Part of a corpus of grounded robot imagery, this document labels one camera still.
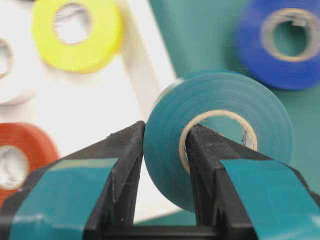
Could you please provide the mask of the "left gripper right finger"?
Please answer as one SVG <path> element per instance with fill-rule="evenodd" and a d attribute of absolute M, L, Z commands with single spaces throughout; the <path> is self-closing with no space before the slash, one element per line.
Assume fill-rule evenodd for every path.
<path fill-rule="evenodd" d="M 223 240 L 317 240 L 320 196 L 278 160 L 196 125 L 186 140 L 196 223 Z"/>

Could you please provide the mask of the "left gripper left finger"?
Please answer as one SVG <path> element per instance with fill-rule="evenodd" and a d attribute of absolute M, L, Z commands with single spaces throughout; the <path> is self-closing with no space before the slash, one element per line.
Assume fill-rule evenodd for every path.
<path fill-rule="evenodd" d="M 108 226 L 131 226 L 145 123 L 31 172 L 0 210 L 3 240 L 100 240 Z"/>

